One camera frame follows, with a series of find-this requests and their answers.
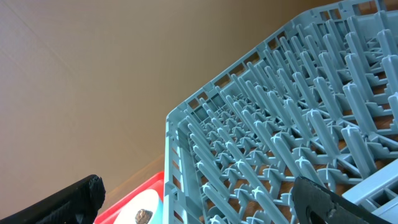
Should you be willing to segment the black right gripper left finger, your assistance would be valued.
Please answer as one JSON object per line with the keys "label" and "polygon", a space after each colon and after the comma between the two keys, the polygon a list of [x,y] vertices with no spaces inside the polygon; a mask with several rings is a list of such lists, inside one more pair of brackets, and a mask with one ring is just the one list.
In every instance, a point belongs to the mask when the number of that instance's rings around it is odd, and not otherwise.
{"label": "black right gripper left finger", "polygon": [[105,194],[102,178],[92,174],[1,219],[1,224],[93,224]]}

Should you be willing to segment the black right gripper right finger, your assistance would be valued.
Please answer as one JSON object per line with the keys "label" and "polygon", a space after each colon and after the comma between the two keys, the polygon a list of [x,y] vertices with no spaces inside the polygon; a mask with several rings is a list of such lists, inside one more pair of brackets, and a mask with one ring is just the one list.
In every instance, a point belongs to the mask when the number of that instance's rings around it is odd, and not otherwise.
{"label": "black right gripper right finger", "polygon": [[292,200],[301,224],[389,223],[306,177],[295,179]]}

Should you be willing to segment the brown food ball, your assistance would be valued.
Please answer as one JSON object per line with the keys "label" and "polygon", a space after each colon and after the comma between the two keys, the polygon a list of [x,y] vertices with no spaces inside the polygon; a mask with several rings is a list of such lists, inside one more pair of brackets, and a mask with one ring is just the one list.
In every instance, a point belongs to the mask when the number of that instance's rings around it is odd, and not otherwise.
{"label": "brown food ball", "polygon": [[153,216],[153,212],[150,210],[140,209],[135,216],[137,224],[148,224]]}

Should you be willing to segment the small light blue bowl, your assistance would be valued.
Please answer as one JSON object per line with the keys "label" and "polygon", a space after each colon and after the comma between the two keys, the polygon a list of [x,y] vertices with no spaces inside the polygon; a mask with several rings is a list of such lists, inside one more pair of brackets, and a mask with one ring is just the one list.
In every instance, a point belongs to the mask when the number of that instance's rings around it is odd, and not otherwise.
{"label": "small light blue bowl", "polygon": [[163,202],[160,200],[159,194],[153,189],[139,193],[128,202],[121,209],[114,224],[137,224],[135,216],[140,209],[153,212],[153,216],[148,224],[162,224]]}

